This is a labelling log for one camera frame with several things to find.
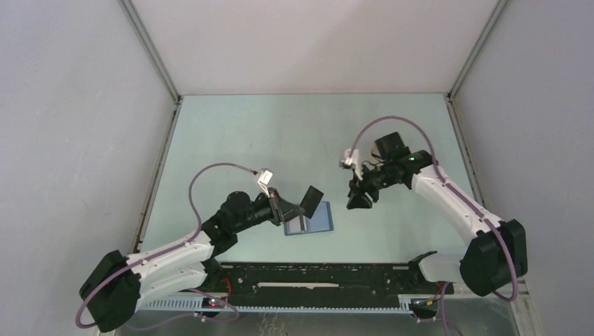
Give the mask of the grey striped card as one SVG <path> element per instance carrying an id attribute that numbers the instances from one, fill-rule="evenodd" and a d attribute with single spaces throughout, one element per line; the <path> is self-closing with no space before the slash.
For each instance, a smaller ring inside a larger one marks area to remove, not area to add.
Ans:
<path id="1" fill-rule="evenodd" d="M 308 219 L 306 217 L 296 217 L 285 223 L 286 235 L 299 235 L 308 231 Z"/>

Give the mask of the black credit card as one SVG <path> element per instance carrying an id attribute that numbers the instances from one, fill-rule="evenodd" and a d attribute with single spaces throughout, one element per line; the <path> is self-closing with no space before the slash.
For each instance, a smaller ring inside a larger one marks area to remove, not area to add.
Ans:
<path id="1" fill-rule="evenodd" d="M 315 214 L 323 196 L 324 194 L 322 191 L 318 190 L 313 185 L 309 186 L 299 205 L 304 217 L 311 218 Z"/>

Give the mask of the blue card holder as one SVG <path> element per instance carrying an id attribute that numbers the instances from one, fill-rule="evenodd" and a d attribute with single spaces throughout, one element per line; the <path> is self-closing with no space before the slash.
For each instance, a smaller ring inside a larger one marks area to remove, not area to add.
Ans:
<path id="1" fill-rule="evenodd" d="M 331 205 L 329 202 L 320 202 L 315 214 L 308 218 L 308 231 L 303 234 L 293 234 L 293 235 L 286 235 L 285 234 L 285 224 L 284 224 L 284 235 L 285 236 L 295 236 L 295 235 L 305 235 L 305 234 L 316 234 L 320 232 L 330 232 L 333 231 L 333 218 L 331 213 Z"/>

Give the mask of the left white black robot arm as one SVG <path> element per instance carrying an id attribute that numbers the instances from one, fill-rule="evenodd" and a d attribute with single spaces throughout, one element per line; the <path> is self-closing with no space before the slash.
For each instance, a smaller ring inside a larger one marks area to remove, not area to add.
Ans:
<path id="1" fill-rule="evenodd" d="M 264 222 L 280 226 L 299 216 L 311 217 L 322 196 L 309 187 L 301 203 L 294 204 L 274 188 L 255 199 L 235 191 L 200 231 L 144 253 L 106 254 L 79 290 L 94 326 L 109 332 L 129 321 L 145 303 L 189 288 L 216 290 L 221 272 L 215 257 L 237 243 L 239 232 Z"/>

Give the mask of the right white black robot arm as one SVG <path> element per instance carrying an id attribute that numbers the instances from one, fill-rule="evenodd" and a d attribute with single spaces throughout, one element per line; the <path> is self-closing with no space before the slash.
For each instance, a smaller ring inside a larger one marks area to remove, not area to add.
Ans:
<path id="1" fill-rule="evenodd" d="M 412 290 L 424 293 L 435 282 L 463 283 L 484 297 L 507 284 L 516 285 L 527 274 L 526 231 L 517 220 L 502 220 L 470 199 L 434 165 L 429 152 L 410 151 L 399 133 L 374 144 L 378 153 L 370 167 L 357 149 L 348 148 L 341 155 L 340 166 L 353 172 L 347 208 L 370 209 L 381 190 L 404 185 L 442 211 L 467 248 L 463 255 L 428 252 L 414 259 L 417 267 L 407 274 Z"/>

